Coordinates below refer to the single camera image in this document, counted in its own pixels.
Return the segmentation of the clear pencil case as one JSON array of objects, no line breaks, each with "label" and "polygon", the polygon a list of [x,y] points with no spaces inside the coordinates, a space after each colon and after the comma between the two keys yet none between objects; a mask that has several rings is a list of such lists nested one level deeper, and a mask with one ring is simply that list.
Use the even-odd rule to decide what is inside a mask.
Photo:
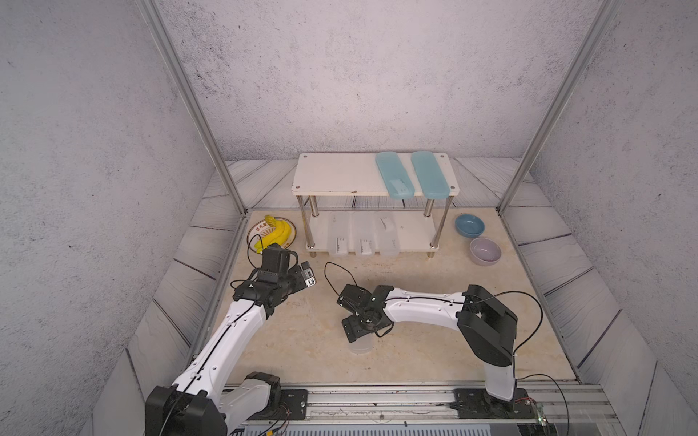
[{"label": "clear pencil case", "polygon": [[394,215],[388,211],[374,214],[374,228],[376,229],[376,241],[378,252],[383,256],[397,256],[400,254],[400,243]]},{"label": "clear pencil case", "polygon": [[328,220],[327,248],[331,256],[350,252],[350,219],[347,213],[333,213]]},{"label": "clear pencil case", "polygon": [[374,349],[374,334],[367,334],[349,343],[349,351],[352,354],[363,355],[369,354]]},{"label": "clear pencil case", "polygon": [[357,212],[353,214],[352,234],[354,237],[354,253],[357,256],[370,256],[376,253],[373,212]]}]

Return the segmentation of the teal pencil case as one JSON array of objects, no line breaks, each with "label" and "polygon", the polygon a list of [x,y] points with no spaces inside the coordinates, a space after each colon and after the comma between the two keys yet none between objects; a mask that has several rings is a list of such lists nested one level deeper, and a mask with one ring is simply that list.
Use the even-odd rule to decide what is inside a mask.
[{"label": "teal pencil case", "polygon": [[443,200],[450,196],[450,185],[432,152],[414,152],[411,155],[411,162],[422,193],[427,200]]},{"label": "teal pencil case", "polygon": [[396,152],[378,153],[376,165],[390,198],[405,200],[414,196],[414,185]]}]

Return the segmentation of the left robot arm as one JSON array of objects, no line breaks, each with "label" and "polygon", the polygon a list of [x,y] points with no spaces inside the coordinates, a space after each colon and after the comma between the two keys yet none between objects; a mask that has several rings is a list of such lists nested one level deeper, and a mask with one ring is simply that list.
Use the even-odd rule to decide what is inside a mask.
[{"label": "left robot arm", "polygon": [[145,401],[146,435],[228,435],[254,415],[279,407],[279,378],[252,372],[230,392],[225,385],[254,335],[291,294],[316,284],[310,263],[285,272],[256,269],[233,281],[234,301],[200,354],[169,387]]}]

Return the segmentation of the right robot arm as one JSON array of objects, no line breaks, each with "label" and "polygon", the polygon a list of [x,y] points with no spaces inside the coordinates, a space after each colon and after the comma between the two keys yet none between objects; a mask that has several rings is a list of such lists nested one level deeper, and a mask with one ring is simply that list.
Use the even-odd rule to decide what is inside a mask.
[{"label": "right robot arm", "polygon": [[348,284],[337,304],[350,312],[342,325],[349,343],[380,337],[397,323],[424,323],[460,332],[485,365],[485,392],[497,401],[514,399],[517,316],[480,285],[442,296],[380,285],[369,292]]}]

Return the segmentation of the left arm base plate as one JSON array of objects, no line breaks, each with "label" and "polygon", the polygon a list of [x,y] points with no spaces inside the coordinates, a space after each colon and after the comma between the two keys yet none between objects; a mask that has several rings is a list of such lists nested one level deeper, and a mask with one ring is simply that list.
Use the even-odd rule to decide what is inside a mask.
[{"label": "left arm base plate", "polygon": [[304,421],[308,390],[282,389],[272,393],[270,403],[246,421]]}]

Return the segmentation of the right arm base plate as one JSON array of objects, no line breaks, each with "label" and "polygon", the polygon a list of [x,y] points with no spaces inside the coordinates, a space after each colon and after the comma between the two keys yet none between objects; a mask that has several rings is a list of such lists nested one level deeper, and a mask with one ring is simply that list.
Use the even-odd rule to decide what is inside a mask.
[{"label": "right arm base plate", "polygon": [[510,401],[499,400],[485,389],[456,389],[449,408],[459,419],[512,420],[536,419],[537,408],[525,389],[516,388]]}]

